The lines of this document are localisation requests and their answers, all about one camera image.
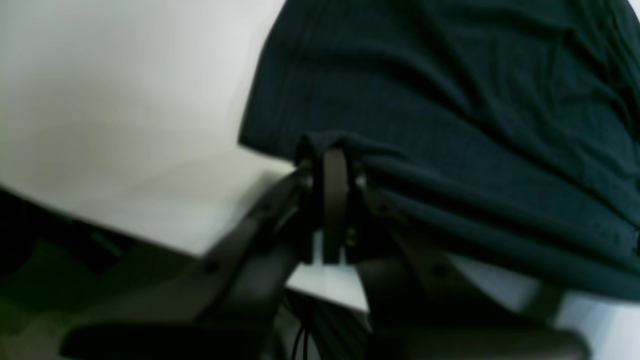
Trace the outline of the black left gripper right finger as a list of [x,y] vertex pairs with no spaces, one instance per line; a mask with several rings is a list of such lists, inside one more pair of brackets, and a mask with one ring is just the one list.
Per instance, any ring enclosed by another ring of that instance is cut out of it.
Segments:
[[445,251],[419,238],[367,176],[349,165],[349,257],[372,321],[364,360],[589,360],[578,333],[518,315],[473,284]]

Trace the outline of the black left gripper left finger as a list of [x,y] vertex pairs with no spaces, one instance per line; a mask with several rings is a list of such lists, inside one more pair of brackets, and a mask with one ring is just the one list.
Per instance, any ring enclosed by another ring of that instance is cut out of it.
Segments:
[[348,166],[334,148],[308,155],[270,187],[206,255],[142,296],[117,320],[71,330],[60,346],[70,360],[272,360],[274,320],[285,285],[313,261],[313,235],[329,233],[323,261],[340,260],[330,201],[346,209]]

